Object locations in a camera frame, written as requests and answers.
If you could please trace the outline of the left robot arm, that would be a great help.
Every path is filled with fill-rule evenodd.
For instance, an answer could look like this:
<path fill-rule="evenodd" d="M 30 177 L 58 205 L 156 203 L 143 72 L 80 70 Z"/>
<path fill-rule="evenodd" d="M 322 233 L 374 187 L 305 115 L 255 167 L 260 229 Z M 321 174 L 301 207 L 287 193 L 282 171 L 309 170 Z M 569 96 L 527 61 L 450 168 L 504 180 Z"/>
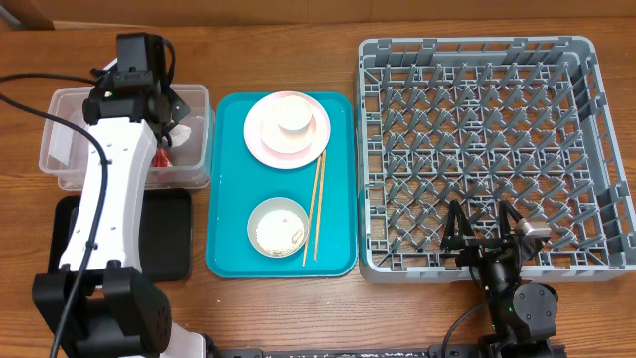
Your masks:
<path fill-rule="evenodd" d="M 139 228 L 159 141 L 189 108 L 171 89 L 175 55 L 153 34 L 116 38 L 117 63 L 95 72 L 83 103 L 89 142 L 78 213 L 59 268 L 34 279 L 32 297 L 54 334 L 50 354 L 206 357 L 208 336 L 174 322 L 144 275 Z"/>

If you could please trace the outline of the red snack wrapper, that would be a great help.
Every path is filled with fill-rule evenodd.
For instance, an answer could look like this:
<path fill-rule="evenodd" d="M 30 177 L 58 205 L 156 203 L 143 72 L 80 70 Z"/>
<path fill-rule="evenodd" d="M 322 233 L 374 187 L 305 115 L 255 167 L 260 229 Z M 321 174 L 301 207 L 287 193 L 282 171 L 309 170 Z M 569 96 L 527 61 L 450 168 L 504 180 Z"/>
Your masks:
<path fill-rule="evenodd" d="M 155 155 L 151 161 L 151 164 L 153 167 L 158 167 L 158 168 L 168 168 L 173 166 L 169 152 L 165 148 L 158 148 L 156 150 Z"/>

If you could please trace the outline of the white cup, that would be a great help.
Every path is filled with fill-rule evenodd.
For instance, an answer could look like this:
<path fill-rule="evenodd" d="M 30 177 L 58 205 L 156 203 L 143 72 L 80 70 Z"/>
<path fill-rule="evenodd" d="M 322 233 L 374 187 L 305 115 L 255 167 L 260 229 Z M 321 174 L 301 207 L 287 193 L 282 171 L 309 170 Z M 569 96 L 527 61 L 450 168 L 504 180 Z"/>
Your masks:
<path fill-rule="evenodd" d="M 313 117 L 309 103 L 297 95 L 280 99 L 273 107 L 273 115 L 281 129 L 295 134 L 306 131 Z"/>

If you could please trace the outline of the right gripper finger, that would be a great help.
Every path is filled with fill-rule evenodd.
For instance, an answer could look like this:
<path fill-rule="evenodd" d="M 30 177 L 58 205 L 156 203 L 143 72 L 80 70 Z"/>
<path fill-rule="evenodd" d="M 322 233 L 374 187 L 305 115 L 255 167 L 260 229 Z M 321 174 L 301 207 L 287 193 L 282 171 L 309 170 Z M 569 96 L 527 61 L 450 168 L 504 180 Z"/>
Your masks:
<path fill-rule="evenodd" d="M 449 204 L 440 247 L 445 251 L 461 250 L 466 246 L 467 240 L 474 238 L 475 234 L 460 203 L 452 200 Z"/>
<path fill-rule="evenodd" d="M 508 238 L 513 232 L 510 220 L 513 220 L 515 223 L 519 223 L 523 219 L 523 216 L 506 199 L 499 201 L 498 213 L 499 237 Z"/>

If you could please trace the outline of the white napkin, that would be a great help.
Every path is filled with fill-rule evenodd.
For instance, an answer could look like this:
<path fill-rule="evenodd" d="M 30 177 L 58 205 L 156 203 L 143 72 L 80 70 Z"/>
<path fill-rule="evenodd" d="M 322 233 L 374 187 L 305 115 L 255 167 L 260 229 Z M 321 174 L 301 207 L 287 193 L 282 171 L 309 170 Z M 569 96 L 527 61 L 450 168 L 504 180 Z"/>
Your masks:
<path fill-rule="evenodd" d="M 179 147 L 185 144 L 192 134 L 189 126 L 178 124 L 171 129 L 166 135 L 166 141 L 169 147 Z"/>

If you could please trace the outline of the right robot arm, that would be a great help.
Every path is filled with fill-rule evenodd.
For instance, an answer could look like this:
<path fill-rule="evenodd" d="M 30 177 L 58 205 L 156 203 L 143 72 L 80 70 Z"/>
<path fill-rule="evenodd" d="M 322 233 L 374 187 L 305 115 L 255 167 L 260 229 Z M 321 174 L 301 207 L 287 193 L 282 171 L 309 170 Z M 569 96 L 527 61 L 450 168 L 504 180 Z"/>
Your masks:
<path fill-rule="evenodd" d="M 522 279 L 523 263 L 540 253 L 552 229 L 544 221 L 526 219 L 507 200 L 499 202 L 498 221 L 497 237 L 478 238 L 459 202 L 449 204 L 441 248 L 457 253 L 456 265 L 468 268 L 485 300 L 451 325 L 440 355 L 450 357 L 455 351 L 459 357 L 564 357 L 564 348 L 550 344 L 557 334 L 557 292 Z M 483 307 L 489 310 L 494 332 L 473 346 L 452 349 L 452 333 Z"/>

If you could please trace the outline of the grey bowl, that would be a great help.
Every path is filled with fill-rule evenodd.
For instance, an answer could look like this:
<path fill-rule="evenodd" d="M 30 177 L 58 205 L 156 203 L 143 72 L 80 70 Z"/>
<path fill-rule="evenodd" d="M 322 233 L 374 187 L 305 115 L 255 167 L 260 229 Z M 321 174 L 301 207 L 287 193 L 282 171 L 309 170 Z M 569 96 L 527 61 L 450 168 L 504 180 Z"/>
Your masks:
<path fill-rule="evenodd" d="M 268 212 L 272 211 L 272 210 L 276 210 L 276 209 L 285 209 L 285 210 L 289 210 L 294 212 L 296 215 L 298 215 L 304 222 L 304 226 L 305 226 L 305 234 L 307 236 L 307 231 L 308 231 L 308 215 L 306 213 L 306 211 L 304 210 L 304 208 L 302 206 L 300 206 L 297 202 L 295 202 L 294 200 L 291 200 L 289 198 L 285 198 L 285 197 L 274 197 L 274 198 L 270 198 L 267 199 L 263 202 L 261 202 L 250 214 L 249 219 L 248 219 L 248 223 L 247 223 L 247 232 L 248 232 L 248 237 L 249 240 L 251 241 L 252 245 L 254 246 L 254 248 L 260 252 L 261 254 L 270 257 L 270 258 L 285 258 L 285 257 L 289 257 L 292 256 L 293 254 L 295 254 L 297 251 L 299 251 L 305 244 L 306 241 L 306 236 L 305 236 L 305 241 L 304 244 L 293 254 L 289 255 L 289 256 L 285 256 L 285 257 L 271 257 L 269 255 L 267 255 L 265 252 L 263 252 L 261 250 L 261 248 L 259 247 L 259 245 L 256 243 L 256 226 L 259 222 L 259 220 Z"/>

